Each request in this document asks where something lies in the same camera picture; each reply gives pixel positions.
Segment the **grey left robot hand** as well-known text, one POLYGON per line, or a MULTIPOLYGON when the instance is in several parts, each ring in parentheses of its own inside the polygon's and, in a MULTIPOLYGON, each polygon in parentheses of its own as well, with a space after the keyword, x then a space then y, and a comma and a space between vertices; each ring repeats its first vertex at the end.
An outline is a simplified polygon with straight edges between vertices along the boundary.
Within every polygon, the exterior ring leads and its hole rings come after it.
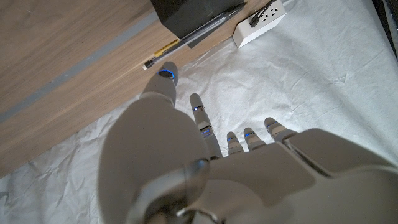
POLYGON ((166 62, 110 128, 99 161, 106 223, 396 223, 397 166, 321 129, 267 118, 266 144, 244 130, 223 156, 197 94, 175 108, 166 62))

